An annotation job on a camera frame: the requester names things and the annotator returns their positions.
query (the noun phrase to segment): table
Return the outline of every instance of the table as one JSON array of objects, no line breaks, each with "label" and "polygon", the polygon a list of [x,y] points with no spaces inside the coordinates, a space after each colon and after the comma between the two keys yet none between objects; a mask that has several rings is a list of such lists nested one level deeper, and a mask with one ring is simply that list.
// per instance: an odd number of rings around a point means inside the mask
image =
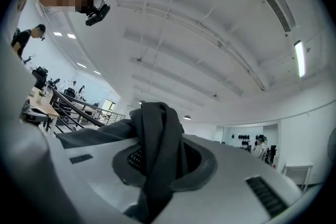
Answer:
[{"label": "table", "polygon": [[[79,104],[79,103],[74,103],[73,102],[73,105],[78,107],[81,111],[91,112],[91,117],[93,117],[94,114],[97,112],[97,109],[93,109],[93,108],[91,108],[91,107],[89,107],[85,104]],[[82,123],[82,120],[83,120],[83,118],[81,117],[81,115],[79,115],[78,119],[77,119],[78,123]]]},{"label": "table", "polygon": [[287,170],[290,170],[290,169],[295,169],[295,170],[307,169],[306,177],[305,177],[305,180],[304,180],[303,185],[302,185],[302,186],[304,186],[303,193],[305,193],[306,190],[307,190],[308,178],[309,178],[310,171],[311,171],[312,167],[313,167],[313,164],[311,162],[305,162],[305,163],[285,163],[284,175],[286,175]]},{"label": "table", "polygon": [[52,120],[51,126],[50,126],[50,130],[48,131],[48,133],[53,134],[55,127],[56,127],[56,121],[59,117],[59,114],[55,111],[55,109],[49,104],[48,98],[43,97],[41,102],[37,102],[37,97],[38,97],[38,92],[40,91],[39,89],[33,87],[32,91],[35,92],[35,95],[32,96],[29,94],[28,98],[30,100],[30,105],[35,107],[35,108],[39,108],[41,110],[43,110],[44,112],[46,112],[49,116],[49,118]]}]

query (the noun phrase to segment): ceiling beam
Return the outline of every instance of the ceiling beam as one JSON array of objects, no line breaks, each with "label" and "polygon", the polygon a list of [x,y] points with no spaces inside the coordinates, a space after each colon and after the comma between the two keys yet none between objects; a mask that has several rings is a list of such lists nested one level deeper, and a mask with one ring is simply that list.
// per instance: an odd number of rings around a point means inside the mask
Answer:
[{"label": "ceiling beam", "polygon": [[159,100],[161,100],[162,102],[165,102],[165,103],[167,103],[168,105],[174,105],[174,106],[179,106],[180,108],[182,108],[182,109],[185,109],[185,110],[188,110],[188,111],[194,111],[192,108],[187,108],[187,107],[185,107],[185,106],[183,106],[183,105],[181,105],[180,103],[177,103],[177,102],[174,102],[174,101],[171,101],[171,100],[169,100],[169,99],[167,99],[167,98],[165,98],[165,97],[162,97],[162,96],[160,96],[160,95],[158,95],[158,94],[155,94],[155,93],[153,93],[153,92],[151,92],[151,91],[147,91],[147,90],[145,90],[145,89],[142,89],[142,88],[140,88],[140,87],[138,87],[138,86],[133,86],[133,89],[135,90],[135,91],[137,91],[139,94],[141,94],[141,95],[144,95],[144,96],[150,96],[150,97],[154,97],[154,98],[157,98],[157,99],[159,99]]},{"label": "ceiling beam", "polygon": [[[134,43],[137,43],[139,45],[143,45],[143,46],[147,46],[150,47],[152,49],[156,49],[156,42],[153,40],[149,40],[149,39],[143,39],[143,43],[139,42],[139,38],[136,34],[131,33],[129,31],[127,31],[124,35],[124,39],[128,40],[128,41],[132,41]],[[190,57],[183,55],[183,53],[181,53],[180,51],[177,51],[176,49],[173,49],[165,44],[162,44],[159,48],[159,51],[169,55],[170,57],[173,57],[181,62],[183,62],[184,64],[190,66],[191,68],[203,73],[204,75],[216,80],[217,82],[219,82],[221,85],[223,85],[224,87],[226,87],[228,90],[232,91],[233,93],[235,93],[238,96],[242,96],[243,91],[235,86],[232,82],[228,82],[227,79],[224,79],[223,77],[221,77],[220,75],[216,74],[213,70],[208,69],[206,66],[203,66],[202,63],[197,64],[197,60],[191,59]]]},{"label": "ceiling beam", "polygon": [[173,80],[173,81],[175,81],[177,83],[185,85],[185,86],[187,86],[187,87],[189,87],[189,88],[191,88],[191,89],[193,89],[193,90],[195,90],[195,91],[197,91],[197,92],[199,92],[199,93],[201,93],[201,94],[203,94],[203,95],[205,95],[205,96],[207,96],[207,97],[209,97],[209,98],[211,98],[211,99],[213,99],[215,101],[218,101],[218,98],[213,97],[213,95],[215,93],[211,93],[211,92],[209,92],[207,90],[204,90],[202,87],[200,87],[200,86],[198,86],[198,85],[196,85],[196,84],[194,84],[194,83],[192,83],[192,82],[190,82],[190,81],[188,81],[186,79],[183,79],[183,78],[181,79],[181,77],[179,77],[179,76],[177,76],[177,75],[175,75],[173,73],[170,73],[169,71],[166,71],[166,70],[164,70],[164,69],[162,69],[162,68],[160,68],[158,66],[154,67],[154,65],[152,65],[152,64],[150,64],[148,62],[145,62],[145,61],[142,61],[142,63],[139,63],[137,61],[137,59],[133,58],[133,57],[131,58],[130,62],[133,63],[133,64],[135,64],[135,65],[137,65],[137,66],[140,66],[140,67],[143,67],[143,68],[145,68],[147,70],[150,70],[152,72],[160,74],[160,75],[162,75],[162,76],[164,76],[166,78],[169,78],[169,79],[171,79],[171,80]]},{"label": "ceiling beam", "polygon": [[174,91],[174,90],[172,90],[172,89],[169,89],[168,87],[165,87],[165,86],[162,86],[162,85],[160,85],[160,84],[158,84],[158,83],[155,83],[154,81],[150,81],[150,80],[148,80],[148,79],[145,79],[145,78],[143,78],[143,77],[141,77],[141,76],[138,76],[138,75],[135,75],[135,74],[133,74],[131,78],[134,79],[134,80],[136,80],[136,81],[138,81],[138,82],[147,84],[147,85],[149,85],[149,86],[151,86],[151,87],[154,87],[154,88],[157,88],[158,90],[163,91],[163,92],[165,92],[165,93],[174,95],[174,96],[176,96],[176,97],[178,97],[178,98],[180,98],[180,99],[182,99],[182,100],[184,100],[184,101],[187,101],[187,102],[189,102],[189,103],[198,105],[198,106],[200,106],[201,108],[204,107],[204,104],[203,104],[203,103],[200,103],[200,102],[198,102],[197,100],[193,100],[193,99],[189,98],[188,96],[185,96],[184,94],[181,94],[181,93],[176,92],[176,91]]},{"label": "ceiling beam", "polygon": [[[119,8],[143,11],[141,3],[138,1],[116,0],[116,3]],[[224,36],[224,38],[222,38],[201,24],[198,24],[198,22],[191,20],[188,16],[182,15],[181,12],[171,11],[168,16],[166,16],[166,11],[167,8],[165,6],[147,3],[146,13],[168,19],[202,36],[230,56],[230,58],[251,77],[252,81],[257,84],[260,90],[265,91],[268,88],[268,79],[264,72],[259,71],[256,58],[245,49],[246,46],[243,46],[233,35],[221,28],[221,34]]]}]

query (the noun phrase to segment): office chair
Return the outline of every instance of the office chair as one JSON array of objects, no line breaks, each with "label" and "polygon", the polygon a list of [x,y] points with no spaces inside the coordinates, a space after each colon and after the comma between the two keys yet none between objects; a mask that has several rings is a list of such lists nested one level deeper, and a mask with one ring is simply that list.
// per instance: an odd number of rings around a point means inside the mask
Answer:
[{"label": "office chair", "polygon": [[35,87],[42,90],[48,76],[48,70],[42,67],[38,67],[36,70],[32,71],[32,75],[37,79]]},{"label": "office chair", "polygon": [[64,90],[64,94],[67,96],[70,96],[72,98],[75,98],[75,90],[73,88],[68,88],[66,90]]}]

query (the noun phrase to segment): dark gray fabric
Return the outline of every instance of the dark gray fabric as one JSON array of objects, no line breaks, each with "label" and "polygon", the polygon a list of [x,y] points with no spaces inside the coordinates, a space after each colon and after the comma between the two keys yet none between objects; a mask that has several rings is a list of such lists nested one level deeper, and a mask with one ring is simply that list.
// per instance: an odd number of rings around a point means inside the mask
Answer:
[{"label": "dark gray fabric", "polygon": [[59,134],[64,148],[99,145],[138,137],[146,162],[146,182],[138,204],[126,214],[151,222],[172,198],[171,183],[188,173],[182,126],[175,110],[165,103],[143,103],[122,120],[97,130]]},{"label": "dark gray fabric", "polygon": [[121,120],[97,130],[80,129],[71,133],[56,134],[65,149],[111,143],[136,136],[137,132],[131,120]]}]

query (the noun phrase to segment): white wall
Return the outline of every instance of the white wall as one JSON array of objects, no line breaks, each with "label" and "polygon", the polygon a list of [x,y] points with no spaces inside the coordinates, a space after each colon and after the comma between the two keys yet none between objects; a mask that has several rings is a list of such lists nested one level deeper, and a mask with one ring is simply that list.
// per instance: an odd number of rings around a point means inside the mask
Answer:
[{"label": "white wall", "polygon": [[[32,29],[39,24],[45,24],[46,27],[48,27],[44,19],[37,12],[35,7],[36,2],[37,0],[27,1],[18,24],[18,28],[20,28],[21,31]],[[58,50],[57,45],[53,42],[49,33],[47,33],[44,41],[41,41],[39,38],[29,39],[22,53],[22,58],[26,60],[29,56],[34,54],[36,56],[29,64],[34,67],[45,67],[48,70],[47,80],[50,78],[53,80],[60,78],[62,82],[65,79],[71,79],[77,70]]]},{"label": "white wall", "polygon": [[216,127],[216,132],[214,135],[214,141],[223,141],[223,136],[224,136],[224,127],[223,126],[217,126]]},{"label": "white wall", "polygon": [[77,71],[71,79],[71,81],[74,80],[76,80],[75,92],[79,91],[79,89],[84,85],[84,98],[90,104],[99,102],[99,107],[101,107],[108,97],[109,100],[114,103],[117,103],[120,99],[120,97],[113,91],[111,86],[105,80],[97,78],[91,74],[83,71]]},{"label": "white wall", "polygon": [[181,122],[184,133],[193,134],[199,137],[214,140],[216,133],[216,126],[210,124],[193,124],[193,123],[184,123]]},{"label": "white wall", "polygon": [[[320,183],[328,175],[332,163],[328,158],[328,139],[336,127],[336,102],[319,109],[281,120],[280,156],[277,170],[286,162],[312,162],[308,184]],[[304,173],[288,173],[302,184]]]},{"label": "white wall", "polygon": [[315,109],[336,99],[336,83],[330,73],[319,74],[289,87],[252,97],[227,100],[218,106],[190,113],[195,122],[216,126],[270,122]]},{"label": "white wall", "polygon": [[278,126],[264,126],[263,135],[267,138],[267,147],[271,148],[273,145],[278,144]]}]

